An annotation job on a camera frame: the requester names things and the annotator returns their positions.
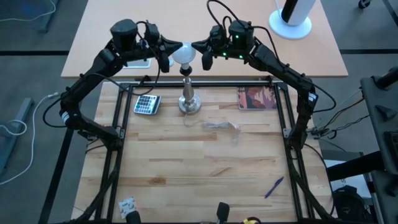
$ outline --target wooden table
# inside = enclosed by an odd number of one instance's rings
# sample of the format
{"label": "wooden table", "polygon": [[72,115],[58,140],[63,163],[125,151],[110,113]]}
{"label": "wooden table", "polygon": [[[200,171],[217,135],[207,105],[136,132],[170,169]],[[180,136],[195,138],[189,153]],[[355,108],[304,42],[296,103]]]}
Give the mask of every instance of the wooden table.
{"label": "wooden table", "polygon": [[[285,1],[279,2],[282,7]],[[276,10],[273,0],[228,0],[225,3],[240,19],[266,28],[269,28],[269,16]],[[211,3],[211,9],[219,21],[229,15],[227,10],[216,3]],[[216,24],[207,11],[206,0],[89,0],[61,76],[77,78],[80,73],[85,73],[98,52],[111,39],[109,29],[115,22],[126,18],[135,22],[147,19],[157,24],[164,37],[181,42],[206,39],[211,27]],[[311,10],[310,18],[312,31],[302,40],[285,40],[269,29],[281,61],[291,64],[296,71],[310,77],[348,76],[320,0],[316,1]],[[254,35],[272,48],[265,31],[256,30]],[[242,61],[221,58],[214,61],[211,71],[206,72],[202,70],[199,52],[191,66],[191,76],[194,77],[253,78],[268,75],[249,65],[243,65]],[[180,78],[179,68],[175,64],[169,73],[161,74],[161,77]],[[157,75],[156,61],[147,69],[123,69],[115,77],[141,78],[144,75]]]}
{"label": "wooden table", "polygon": [[[151,94],[162,96],[155,116],[134,114],[130,109],[116,201],[135,197],[143,222],[214,222],[219,202],[230,204],[230,222],[250,216],[263,222],[296,221],[277,110],[238,110],[236,88],[197,88],[195,93],[201,97],[202,108],[187,118],[187,124],[195,123],[192,127],[183,125],[178,110],[182,89],[155,88]],[[116,86],[104,83],[96,122],[111,125],[117,95]],[[297,94],[290,90],[290,95],[295,108]],[[236,123],[241,127],[238,141],[233,141],[232,130],[203,129],[197,121]],[[307,144],[320,151],[318,141],[308,139]],[[304,147],[302,152],[310,190],[330,211],[325,168],[311,149]],[[72,218],[79,216],[98,192],[105,155],[104,147],[86,155]],[[282,176],[283,182],[265,199],[265,193]],[[302,194],[300,198],[306,214]],[[123,222],[117,203],[113,221]]]}

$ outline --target white light bulb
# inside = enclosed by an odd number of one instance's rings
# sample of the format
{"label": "white light bulb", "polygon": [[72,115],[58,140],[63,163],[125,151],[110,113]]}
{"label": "white light bulb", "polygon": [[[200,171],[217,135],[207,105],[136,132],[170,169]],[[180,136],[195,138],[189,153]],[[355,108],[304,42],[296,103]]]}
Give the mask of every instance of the white light bulb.
{"label": "white light bulb", "polygon": [[185,65],[193,61],[195,54],[196,50],[191,46],[191,43],[185,42],[182,47],[172,54],[172,57],[175,62]]}

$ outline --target calculator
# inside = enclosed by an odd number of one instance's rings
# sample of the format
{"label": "calculator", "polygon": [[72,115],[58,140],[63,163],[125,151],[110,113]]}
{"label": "calculator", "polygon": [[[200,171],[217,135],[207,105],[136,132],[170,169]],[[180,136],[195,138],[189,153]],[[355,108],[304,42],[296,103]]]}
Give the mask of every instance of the calculator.
{"label": "calculator", "polygon": [[160,105],[161,96],[142,95],[138,97],[134,112],[138,114],[156,114]]}

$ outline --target cable connector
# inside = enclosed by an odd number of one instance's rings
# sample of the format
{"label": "cable connector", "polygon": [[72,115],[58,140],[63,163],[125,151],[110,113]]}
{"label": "cable connector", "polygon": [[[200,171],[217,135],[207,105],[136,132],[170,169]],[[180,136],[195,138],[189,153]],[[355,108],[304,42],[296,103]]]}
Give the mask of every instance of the cable connector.
{"label": "cable connector", "polygon": [[324,128],[324,129],[313,129],[310,131],[312,136],[322,136],[324,134],[326,134],[329,131],[328,128]]}
{"label": "cable connector", "polygon": [[51,95],[47,95],[47,98],[52,99],[52,98],[57,97],[59,95],[60,95],[59,92],[55,92],[55,93],[53,93]]}

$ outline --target white wire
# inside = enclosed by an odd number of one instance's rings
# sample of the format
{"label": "white wire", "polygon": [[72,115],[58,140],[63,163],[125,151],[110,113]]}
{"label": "white wire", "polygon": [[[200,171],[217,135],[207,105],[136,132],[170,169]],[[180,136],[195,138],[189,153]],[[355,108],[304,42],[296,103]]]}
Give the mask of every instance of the white wire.
{"label": "white wire", "polygon": [[24,126],[24,130],[21,133],[13,133],[7,128],[7,126],[2,125],[2,124],[0,124],[0,128],[4,128],[8,132],[8,134],[13,135],[13,136],[20,136],[20,135],[25,134],[26,129],[27,129],[27,126],[26,126],[25,122],[20,121],[20,120],[12,120],[12,121],[9,121],[8,124],[9,123],[13,123],[13,122],[17,122],[17,123],[20,123],[21,125],[23,125]]}
{"label": "white wire", "polygon": [[8,19],[0,19],[0,22],[6,22],[6,21],[22,21],[22,22],[31,22],[34,21],[42,16],[46,16],[52,13],[55,13],[55,11],[57,10],[57,7],[55,6],[54,2],[52,0],[49,0],[51,2],[51,4],[53,5],[53,10],[51,10],[50,12],[46,12],[44,14],[38,15],[33,19],[18,19],[18,18],[8,18]]}
{"label": "white wire", "polygon": [[15,175],[14,177],[11,177],[11,178],[8,179],[8,180],[5,180],[5,181],[3,181],[3,182],[0,182],[0,185],[6,184],[6,183],[8,183],[8,182],[14,180],[15,178],[17,178],[17,177],[19,177],[20,175],[24,174],[24,173],[31,167],[31,165],[32,165],[32,163],[33,163],[33,158],[34,158],[34,144],[35,144],[35,135],[36,135],[36,129],[35,129],[35,114],[36,114],[37,108],[39,108],[39,106],[43,103],[44,100],[53,98],[53,97],[58,96],[58,95],[59,95],[58,93],[54,93],[54,94],[52,94],[52,95],[47,95],[47,96],[43,97],[43,98],[39,101],[39,103],[37,104],[35,110],[33,111],[33,116],[32,116],[32,122],[33,122],[33,135],[32,135],[32,145],[31,145],[31,149],[30,149],[31,152],[30,152],[30,162],[29,162],[29,165],[26,167],[26,169],[24,169],[22,172],[20,172],[19,174]]}
{"label": "white wire", "polygon": [[200,120],[200,121],[194,122],[193,124],[186,124],[185,121],[186,121],[186,119],[187,119],[187,116],[188,116],[188,114],[185,114],[184,119],[182,120],[182,123],[184,124],[185,127],[192,127],[192,126],[194,126],[194,125],[197,124],[197,123],[203,122],[202,120]]}
{"label": "white wire", "polygon": [[232,125],[229,122],[222,122],[220,124],[215,124],[215,123],[210,123],[210,122],[204,122],[202,124],[203,128],[229,128]]}
{"label": "white wire", "polygon": [[[347,99],[343,100],[341,103],[339,103],[336,108],[338,108],[339,106],[341,106],[343,103],[347,102],[349,99],[351,99],[352,97],[354,97],[355,95],[357,95],[359,92],[361,92],[362,90],[358,90],[355,93],[353,93],[350,97],[348,97]],[[321,123],[319,123],[316,127],[314,127],[315,129],[317,129],[317,127],[322,126],[323,122],[325,122],[326,120],[322,120]]]}

